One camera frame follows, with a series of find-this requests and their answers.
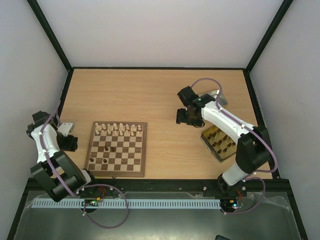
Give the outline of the wooden chessboard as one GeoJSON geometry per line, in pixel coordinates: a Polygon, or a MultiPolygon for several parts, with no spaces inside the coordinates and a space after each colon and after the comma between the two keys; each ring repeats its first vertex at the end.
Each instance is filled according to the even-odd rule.
{"type": "Polygon", "coordinates": [[[147,127],[146,122],[93,122],[84,168],[96,177],[143,178],[147,127]],[[115,152],[111,151],[112,147],[116,148],[115,152]]]}

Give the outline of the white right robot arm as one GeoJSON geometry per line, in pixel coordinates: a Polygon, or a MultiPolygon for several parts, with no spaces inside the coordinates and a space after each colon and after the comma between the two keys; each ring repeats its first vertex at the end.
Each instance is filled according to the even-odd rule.
{"type": "Polygon", "coordinates": [[[228,151],[228,147],[222,147],[227,139],[231,140],[229,145],[236,147],[235,163],[217,179],[218,191],[222,195],[229,196],[240,181],[273,158],[267,128],[247,123],[226,110],[221,90],[215,94],[205,93],[199,96],[191,86],[187,86],[181,89],[177,96],[184,106],[177,110],[177,124],[184,123],[201,128],[205,126],[205,122],[210,122],[218,129],[208,135],[208,139],[220,133],[224,134],[223,140],[215,140],[210,146],[218,161],[223,161],[222,154],[228,151]]]}

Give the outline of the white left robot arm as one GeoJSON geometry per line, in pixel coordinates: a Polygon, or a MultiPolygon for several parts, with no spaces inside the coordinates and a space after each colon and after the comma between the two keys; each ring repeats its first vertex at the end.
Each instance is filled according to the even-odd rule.
{"type": "Polygon", "coordinates": [[[38,111],[32,119],[26,130],[37,149],[36,165],[30,169],[32,176],[55,202],[75,197],[95,177],[89,170],[80,169],[67,155],[78,149],[78,138],[71,135],[74,124],[61,123],[56,112],[38,111]]]}

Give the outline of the gold tin tray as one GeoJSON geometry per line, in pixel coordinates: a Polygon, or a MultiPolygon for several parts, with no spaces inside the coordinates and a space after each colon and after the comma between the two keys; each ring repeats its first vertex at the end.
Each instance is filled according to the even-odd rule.
{"type": "Polygon", "coordinates": [[[236,154],[236,143],[215,125],[204,130],[200,139],[219,163],[236,154]]]}

